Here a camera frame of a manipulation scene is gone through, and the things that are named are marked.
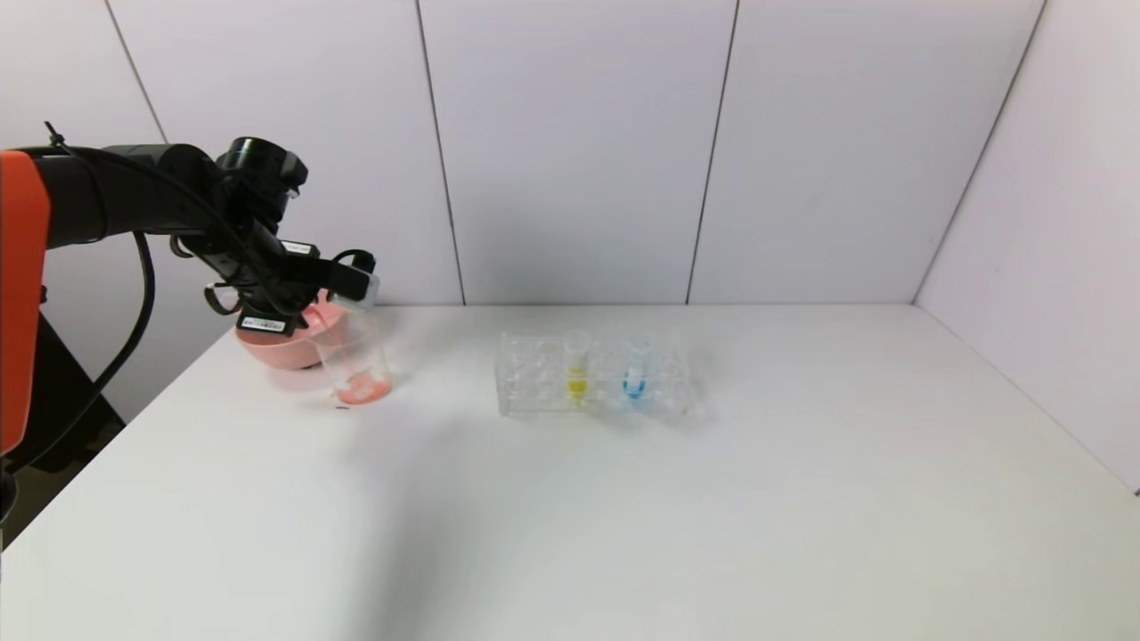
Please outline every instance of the black robot arm segment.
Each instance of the black robot arm segment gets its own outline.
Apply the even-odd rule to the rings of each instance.
[[[360,306],[375,294],[367,252],[347,252],[350,266],[277,238],[308,170],[272,143],[238,138],[217,162],[190,145],[23,151],[51,200],[49,249],[128,232],[172,235],[237,291],[243,328],[291,334],[321,289]]]

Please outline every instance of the clear plastic cup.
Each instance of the clear plastic cup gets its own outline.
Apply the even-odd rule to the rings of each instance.
[[[380,327],[370,314],[345,314],[340,323],[310,339],[345,405],[380,400],[392,391],[392,373],[380,342]]]

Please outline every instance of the white table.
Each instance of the white table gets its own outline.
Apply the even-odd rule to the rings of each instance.
[[[1140,500],[921,310],[377,313],[364,409],[221,339],[5,554],[0,639],[1140,639]],[[694,425],[497,414],[500,331],[621,326]]]

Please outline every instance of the yellow liquid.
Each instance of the yellow liquid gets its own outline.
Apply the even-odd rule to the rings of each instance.
[[[570,367],[567,370],[567,392],[570,398],[586,398],[586,390],[589,381],[586,380],[586,370],[581,367]]]

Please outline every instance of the white wall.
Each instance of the white wall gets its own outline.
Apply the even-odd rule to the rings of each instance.
[[[161,143],[101,2],[8,0],[0,18],[0,148],[47,145],[43,121],[67,141],[100,147]],[[231,324],[202,301],[209,269],[150,243],[155,311],[106,397],[133,417]],[[142,300],[133,240],[48,252],[44,316],[93,379],[122,347]]]
[[[1140,3],[1051,0],[918,303],[1140,487]]]
[[[742,1],[690,300],[913,300],[1040,6]]]
[[[416,0],[112,7],[171,141],[256,136],[308,165],[282,238],[372,251],[382,302],[462,302]]]
[[[422,5],[467,302],[684,302],[735,1]]]

